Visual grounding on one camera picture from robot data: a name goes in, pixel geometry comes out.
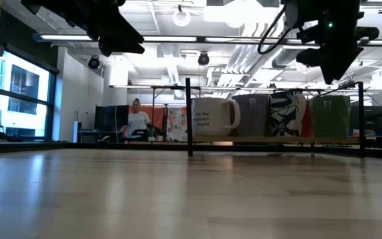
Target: light wood surface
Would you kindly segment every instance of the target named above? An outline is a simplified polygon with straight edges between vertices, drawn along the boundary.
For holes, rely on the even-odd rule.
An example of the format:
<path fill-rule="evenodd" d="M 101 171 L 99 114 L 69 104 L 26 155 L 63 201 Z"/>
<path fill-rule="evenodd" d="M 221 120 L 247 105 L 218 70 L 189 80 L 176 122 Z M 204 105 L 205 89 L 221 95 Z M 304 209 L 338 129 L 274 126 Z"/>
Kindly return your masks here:
<path fill-rule="evenodd" d="M 91 149 L 0 154 L 0 238 L 382 239 L 382 160 Z"/>
<path fill-rule="evenodd" d="M 346 143 L 357 144 L 359 138 L 307 138 L 307 137 L 235 137 L 235 136 L 194 136 L 194 142 L 254 142 L 254 143 Z"/>

